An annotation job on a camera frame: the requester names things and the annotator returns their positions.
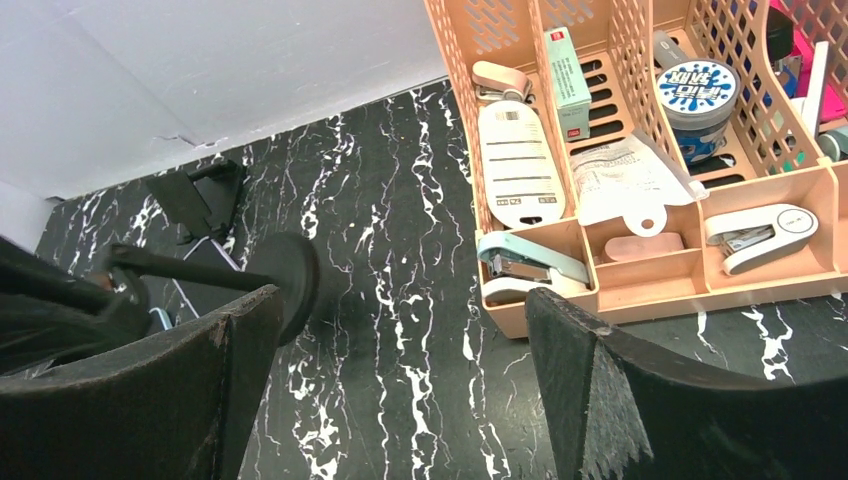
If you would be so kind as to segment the pink small stapler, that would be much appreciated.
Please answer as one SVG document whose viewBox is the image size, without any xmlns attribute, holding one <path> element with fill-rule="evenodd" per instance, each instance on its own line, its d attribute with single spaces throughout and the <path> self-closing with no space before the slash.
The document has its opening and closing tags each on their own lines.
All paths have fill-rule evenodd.
<svg viewBox="0 0 848 480">
<path fill-rule="evenodd" d="M 489 61 L 472 65 L 471 78 L 478 100 L 494 102 L 515 100 L 525 102 L 532 89 L 532 81 L 520 70 Z"/>
</svg>

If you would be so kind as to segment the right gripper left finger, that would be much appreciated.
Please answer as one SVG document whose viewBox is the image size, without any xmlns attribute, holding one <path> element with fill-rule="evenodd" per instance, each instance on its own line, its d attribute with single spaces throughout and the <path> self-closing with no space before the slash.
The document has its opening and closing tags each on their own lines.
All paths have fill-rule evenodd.
<svg viewBox="0 0 848 480">
<path fill-rule="evenodd" d="M 274 286 L 199 319 L 1 381 L 5 479 L 234 479 L 283 327 Z"/>
</svg>

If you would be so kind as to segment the green tall box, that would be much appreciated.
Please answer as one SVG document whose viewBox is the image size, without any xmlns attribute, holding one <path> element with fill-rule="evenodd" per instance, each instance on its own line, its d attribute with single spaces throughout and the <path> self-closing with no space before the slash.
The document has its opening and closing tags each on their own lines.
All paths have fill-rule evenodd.
<svg viewBox="0 0 848 480">
<path fill-rule="evenodd" d="M 591 94 L 570 32 L 566 27 L 553 28 L 544 39 L 562 136 L 566 142 L 589 138 Z"/>
</svg>

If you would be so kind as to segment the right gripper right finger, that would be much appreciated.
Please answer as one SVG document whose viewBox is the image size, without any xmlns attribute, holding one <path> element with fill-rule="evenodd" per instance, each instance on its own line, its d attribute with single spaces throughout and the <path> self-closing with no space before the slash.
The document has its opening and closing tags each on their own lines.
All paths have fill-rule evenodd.
<svg viewBox="0 0 848 480">
<path fill-rule="evenodd" d="M 525 302 L 561 479 L 843 479 L 847 380 L 775 383 L 611 325 L 547 288 Z"/>
</svg>

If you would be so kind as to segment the white plastic packet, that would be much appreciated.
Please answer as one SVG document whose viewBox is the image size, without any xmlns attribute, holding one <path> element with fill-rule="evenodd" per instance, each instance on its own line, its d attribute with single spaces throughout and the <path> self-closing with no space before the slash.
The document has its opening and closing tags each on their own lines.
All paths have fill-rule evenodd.
<svg viewBox="0 0 848 480">
<path fill-rule="evenodd" d="M 582 226 L 621 219 L 640 237 L 660 234 L 669 206 L 709 196 L 704 185 L 640 130 L 569 158 Z"/>
</svg>

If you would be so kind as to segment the purple case phone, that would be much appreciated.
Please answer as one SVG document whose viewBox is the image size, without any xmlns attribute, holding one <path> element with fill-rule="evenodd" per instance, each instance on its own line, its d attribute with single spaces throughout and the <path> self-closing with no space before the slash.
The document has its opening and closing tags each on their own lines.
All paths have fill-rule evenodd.
<svg viewBox="0 0 848 480">
<path fill-rule="evenodd" d="M 222 245 L 210 237 L 197 241 L 182 258 L 155 255 L 145 275 L 171 279 L 194 318 L 202 317 L 244 295 L 227 287 L 225 273 L 239 267 Z"/>
</svg>

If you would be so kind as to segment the blue case phone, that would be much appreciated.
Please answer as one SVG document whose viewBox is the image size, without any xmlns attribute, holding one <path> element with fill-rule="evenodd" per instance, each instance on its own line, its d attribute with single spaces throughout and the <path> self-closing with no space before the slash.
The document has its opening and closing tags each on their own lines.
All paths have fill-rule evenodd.
<svg viewBox="0 0 848 480">
<path fill-rule="evenodd" d="M 151 308 L 149 310 L 149 316 L 151 318 L 151 324 L 147 332 L 148 335 L 167 331 L 174 327 L 173 321 L 171 320 L 169 313 L 162 308 Z"/>
</svg>

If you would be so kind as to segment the white flat card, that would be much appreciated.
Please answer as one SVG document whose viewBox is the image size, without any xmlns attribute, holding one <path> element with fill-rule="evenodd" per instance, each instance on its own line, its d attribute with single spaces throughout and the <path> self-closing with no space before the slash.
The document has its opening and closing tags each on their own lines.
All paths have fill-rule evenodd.
<svg viewBox="0 0 848 480">
<path fill-rule="evenodd" d="M 814 55 L 810 70 L 807 95 L 800 110 L 801 121 L 806 131 L 813 137 L 818 135 L 822 101 L 826 88 L 826 69 L 829 57 L 829 43 L 820 41 L 814 45 Z"/>
</svg>

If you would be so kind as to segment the round blue lid jar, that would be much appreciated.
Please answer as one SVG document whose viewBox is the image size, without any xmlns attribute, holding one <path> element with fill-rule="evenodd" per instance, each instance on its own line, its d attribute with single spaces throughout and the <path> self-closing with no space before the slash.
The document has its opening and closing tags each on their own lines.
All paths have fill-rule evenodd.
<svg viewBox="0 0 848 480">
<path fill-rule="evenodd" d="M 687 60 L 657 79 L 658 97 L 686 165 L 713 156 L 740 93 L 735 69 L 711 59 Z"/>
</svg>

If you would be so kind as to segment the orange desk file organizer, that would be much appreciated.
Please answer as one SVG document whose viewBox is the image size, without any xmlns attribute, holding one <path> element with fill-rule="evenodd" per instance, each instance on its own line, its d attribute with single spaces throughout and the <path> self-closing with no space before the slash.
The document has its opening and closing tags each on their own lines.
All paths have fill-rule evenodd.
<svg viewBox="0 0 848 480">
<path fill-rule="evenodd" d="M 611 323 L 843 292 L 847 168 L 772 71 L 766 1 L 430 1 L 483 308 Z"/>
</svg>

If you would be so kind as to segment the teal stapler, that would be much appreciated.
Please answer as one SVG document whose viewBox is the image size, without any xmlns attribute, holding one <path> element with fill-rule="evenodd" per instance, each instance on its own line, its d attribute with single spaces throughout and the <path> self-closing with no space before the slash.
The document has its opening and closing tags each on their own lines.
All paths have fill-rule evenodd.
<svg viewBox="0 0 848 480">
<path fill-rule="evenodd" d="M 579 294 L 590 283 L 584 262 L 505 231 L 482 235 L 477 258 L 489 274 L 481 287 L 488 304 L 524 302 L 529 291 L 542 287 Z"/>
</svg>

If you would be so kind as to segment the white oval label pack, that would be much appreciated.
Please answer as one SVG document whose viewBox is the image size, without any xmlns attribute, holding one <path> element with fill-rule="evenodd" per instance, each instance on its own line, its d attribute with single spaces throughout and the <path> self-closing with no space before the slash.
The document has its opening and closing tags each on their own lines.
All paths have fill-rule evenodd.
<svg viewBox="0 0 848 480">
<path fill-rule="evenodd" d="M 560 219 L 565 190 L 539 115 L 519 101 L 501 100 L 479 109 L 484 191 L 502 222 Z"/>
</svg>

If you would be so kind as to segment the black round base phone stand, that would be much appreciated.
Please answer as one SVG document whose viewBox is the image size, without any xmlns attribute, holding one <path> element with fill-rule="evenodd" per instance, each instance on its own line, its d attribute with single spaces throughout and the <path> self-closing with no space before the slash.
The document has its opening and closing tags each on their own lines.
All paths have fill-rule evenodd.
<svg viewBox="0 0 848 480">
<path fill-rule="evenodd" d="M 2 373 L 17 373 L 49 360 L 70 363 L 143 338 L 152 323 L 143 276 L 242 292 L 273 285 L 284 296 L 279 343 L 286 345 L 312 314 L 321 279 L 315 246 L 294 232 L 278 232 L 258 244 L 246 271 L 157 255 L 126 244 L 111 245 L 105 265 L 108 271 L 125 276 L 129 293 L 115 293 L 71 275 L 2 239 Z"/>
</svg>

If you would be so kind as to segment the pink eraser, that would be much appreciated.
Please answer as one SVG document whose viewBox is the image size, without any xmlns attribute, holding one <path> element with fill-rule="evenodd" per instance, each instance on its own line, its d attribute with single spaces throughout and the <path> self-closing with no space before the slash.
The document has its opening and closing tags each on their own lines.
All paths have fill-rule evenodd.
<svg viewBox="0 0 848 480">
<path fill-rule="evenodd" d="M 601 259 L 605 263 L 634 261 L 684 249 L 683 239 L 676 232 L 664 232 L 652 237 L 620 236 L 605 243 Z"/>
</svg>

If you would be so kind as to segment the white stapler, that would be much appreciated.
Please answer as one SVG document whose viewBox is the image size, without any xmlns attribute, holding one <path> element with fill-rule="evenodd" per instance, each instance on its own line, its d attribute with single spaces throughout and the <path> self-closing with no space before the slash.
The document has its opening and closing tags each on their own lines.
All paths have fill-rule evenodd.
<svg viewBox="0 0 848 480">
<path fill-rule="evenodd" d="M 703 227 L 706 243 L 724 255 L 724 273 L 735 276 L 799 252 L 819 220 L 806 208 L 777 203 L 714 215 Z"/>
</svg>

